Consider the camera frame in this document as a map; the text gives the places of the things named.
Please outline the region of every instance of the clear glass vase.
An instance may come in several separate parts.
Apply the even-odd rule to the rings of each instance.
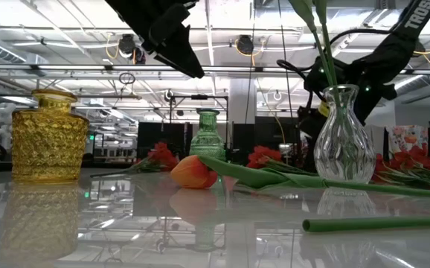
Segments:
[[[334,101],[336,89],[340,107]],[[324,90],[330,113],[316,142],[314,160],[319,175],[326,179],[368,183],[372,177],[376,164],[372,141],[353,112],[358,90],[355,85]]]
[[[216,116],[219,111],[199,109],[199,131],[192,139],[190,155],[211,156],[225,161],[225,145],[216,131]]]

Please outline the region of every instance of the green leaf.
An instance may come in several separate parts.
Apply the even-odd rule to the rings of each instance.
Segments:
[[[322,25],[327,23],[327,0],[313,0],[316,6],[316,13]]]
[[[312,0],[289,0],[296,14],[300,16],[311,32],[316,32],[314,16],[312,15]]]

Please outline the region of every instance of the ceiling pipe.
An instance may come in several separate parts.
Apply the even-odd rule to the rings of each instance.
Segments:
[[[91,53],[87,51],[86,49],[82,48],[80,45],[78,45],[68,34],[66,34],[64,31],[62,31],[54,22],[52,22],[49,18],[47,18],[43,13],[41,13],[35,4],[31,4],[27,2],[26,0],[20,0],[21,3],[23,3],[25,6],[30,8],[34,13],[40,15],[44,20],[46,20],[48,23],[51,24],[51,27],[59,33],[64,39],[66,39],[68,42],[70,42],[72,45],[74,45],[76,48],[78,48],[81,53],[86,55],[89,59],[93,60],[97,63],[97,61],[91,56]]]
[[[67,34],[80,33],[81,28],[60,28],[61,31]],[[51,27],[21,27],[21,26],[0,26],[0,31],[55,31]],[[114,34],[135,34],[131,28],[83,28],[86,33],[114,33]],[[191,28],[190,31],[193,32],[206,32],[206,28]],[[212,32],[229,32],[235,35],[240,34],[251,34],[252,28],[212,28]],[[256,34],[282,34],[280,28],[269,28],[269,29],[254,29]],[[301,35],[303,33],[302,28],[296,29],[284,29],[285,35]]]

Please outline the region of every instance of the hanging wire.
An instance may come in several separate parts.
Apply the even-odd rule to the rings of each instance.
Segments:
[[[280,3],[280,0],[277,0],[277,8],[278,8],[278,11],[280,12],[281,37],[282,37],[282,40],[283,40],[283,54],[284,54],[284,60],[286,61],[286,43],[284,41],[283,17],[281,15],[281,3]],[[289,115],[291,116],[291,127],[292,127],[292,129],[294,129],[295,128],[295,119],[292,117],[291,92],[289,91],[289,75],[288,75],[288,70],[285,70],[285,72],[286,72],[286,85],[287,85],[287,89],[288,89]]]
[[[257,18],[256,17],[256,12],[257,12],[256,3],[253,2],[253,30],[251,31],[251,38],[253,39],[253,41],[254,41],[254,23],[255,23],[256,18]],[[247,124],[247,122],[248,122],[248,107],[249,107],[249,104],[250,104],[250,91],[251,91],[251,73],[253,72],[251,69],[254,67],[253,63],[254,63],[253,57],[251,57],[251,60],[250,60],[250,74],[249,74],[249,77],[248,77],[248,95],[246,97],[245,124]]]

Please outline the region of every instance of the black equipment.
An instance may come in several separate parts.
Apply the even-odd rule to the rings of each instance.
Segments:
[[[142,48],[156,53],[156,60],[190,77],[204,72],[188,37],[190,26],[182,22],[198,0],[106,0],[119,17],[139,35]]]
[[[397,97],[394,85],[385,86],[392,81],[408,64],[414,51],[424,51],[419,45],[418,36],[430,19],[430,0],[413,0],[400,14],[399,21],[389,31],[375,29],[353,29],[340,33],[330,40],[333,44],[341,36],[352,33],[388,34],[379,46],[369,55],[354,60],[351,64],[334,60],[337,81],[339,84],[354,84],[359,87],[359,93],[354,103],[354,113],[362,124],[378,104],[381,98],[393,100]],[[312,93],[322,98],[322,90],[329,86],[326,75],[318,57],[313,66],[296,68],[284,60],[277,64],[290,71],[297,72],[304,78],[304,88],[310,92],[306,108],[300,107],[298,117],[299,128],[308,134],[312,140],[309,143],[308,158],[312,158],[315,140],[317,139],[326,115],[317,109],[311,109]],[[307,76],[302,71],[311,69]]]

